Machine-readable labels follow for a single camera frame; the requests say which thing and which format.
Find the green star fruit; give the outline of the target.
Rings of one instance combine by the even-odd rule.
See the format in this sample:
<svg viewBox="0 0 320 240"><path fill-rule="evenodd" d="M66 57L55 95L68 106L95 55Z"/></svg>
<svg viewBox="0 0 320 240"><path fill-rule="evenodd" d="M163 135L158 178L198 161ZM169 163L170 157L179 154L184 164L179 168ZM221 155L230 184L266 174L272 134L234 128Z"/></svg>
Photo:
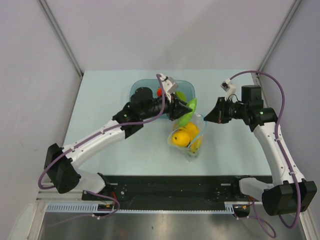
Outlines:
<svg viewBox="0 0 320 240"><path fill-rule="evenodd" d="M198 103L197 98L193 98L187 103L186 106L191 109L191 112L186 113L185 115L183 115L178 119L177 124L179 127L185 127L191 121L196 111L197 103Z"/></svg>

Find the yellow orange fruit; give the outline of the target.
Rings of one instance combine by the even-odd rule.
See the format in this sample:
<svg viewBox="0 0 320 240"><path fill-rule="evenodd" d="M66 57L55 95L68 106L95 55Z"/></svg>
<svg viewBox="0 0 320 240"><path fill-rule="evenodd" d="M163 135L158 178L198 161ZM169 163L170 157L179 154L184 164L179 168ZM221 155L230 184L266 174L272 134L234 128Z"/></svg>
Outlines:
<svg viewBox="0 0 320 240"><path fill-rule="evenodd" d="M187 147L191 142L191 137L186 131L176 131L172 135L172 143L178 147Z"/></svg>

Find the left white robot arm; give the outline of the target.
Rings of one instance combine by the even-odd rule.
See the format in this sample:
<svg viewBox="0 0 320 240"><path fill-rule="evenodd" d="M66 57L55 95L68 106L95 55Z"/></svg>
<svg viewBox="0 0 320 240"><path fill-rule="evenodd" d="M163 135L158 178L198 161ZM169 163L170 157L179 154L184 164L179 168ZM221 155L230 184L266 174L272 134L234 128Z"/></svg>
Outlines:
<svg viewBox="0 0 320 240"><path fill-rule="evenodd" d="M77 189L92 192L98 199L110 196L111 188L99 173L80 169L88 159L106 147L123 141L139 131L144 124L165 114L173 121L193 112L191 106L175 93L153 97L148 87L140 87L121 111L98 131L71 145L52 144L46 154L44 171L58 193Z"/></svg>

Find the clear zip top bag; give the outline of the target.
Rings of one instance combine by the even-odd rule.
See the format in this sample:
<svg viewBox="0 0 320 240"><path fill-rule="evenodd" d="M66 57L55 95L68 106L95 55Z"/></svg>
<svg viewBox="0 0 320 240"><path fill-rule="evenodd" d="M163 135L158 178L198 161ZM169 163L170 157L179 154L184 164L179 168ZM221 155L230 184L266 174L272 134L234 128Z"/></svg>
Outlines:
<svg viewBox="0 0 320 240"><path fill-rule="evenodd" d="M195 113L185 126L179 126L175 121L167 143L183 154L188 162L192 162L201 151L206 126L204 116L198 113Z"/></svg>

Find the yellow banana bunch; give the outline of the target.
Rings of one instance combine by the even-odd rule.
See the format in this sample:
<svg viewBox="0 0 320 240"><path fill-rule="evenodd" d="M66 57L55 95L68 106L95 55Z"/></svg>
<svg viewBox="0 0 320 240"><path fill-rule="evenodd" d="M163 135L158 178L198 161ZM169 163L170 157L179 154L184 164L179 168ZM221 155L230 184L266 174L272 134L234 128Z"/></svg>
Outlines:
<svg viewBox="0 0 320 240"><path fill-rule="evenodd" d="M197 138L197 136L200 134L199 128L193 122L189 122L186 126L178 127L177 130L174 131L174 133L178 131L185 131L190 135L189 145L187 147L182 147L182 148L187 148L193 154L195 154L199 150L200 146L202 145L202 137L199 136Z"/></svg>

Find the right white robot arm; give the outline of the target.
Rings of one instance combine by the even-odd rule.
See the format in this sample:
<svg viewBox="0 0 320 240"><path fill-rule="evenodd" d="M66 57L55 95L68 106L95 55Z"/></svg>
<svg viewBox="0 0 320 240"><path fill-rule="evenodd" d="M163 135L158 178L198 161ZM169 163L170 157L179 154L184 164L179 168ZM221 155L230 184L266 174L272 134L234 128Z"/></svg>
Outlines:
<svg viewBox="0 0 320 240"><path fill-rule="evenodd" d="M243 120L259 141L272 176L271 184L249 175L238 176L230 188L231 196L237 201L253 197L262 202L270 216L306 211L317 192L316 184L307 181L295 165L276 125L278 117L274 109L264 106L261 87L242 86L241 100L236 102L232 100L236 87L226 82L221 87L226 94L217 99L205 121L226 124L232 119Z"/></svg>

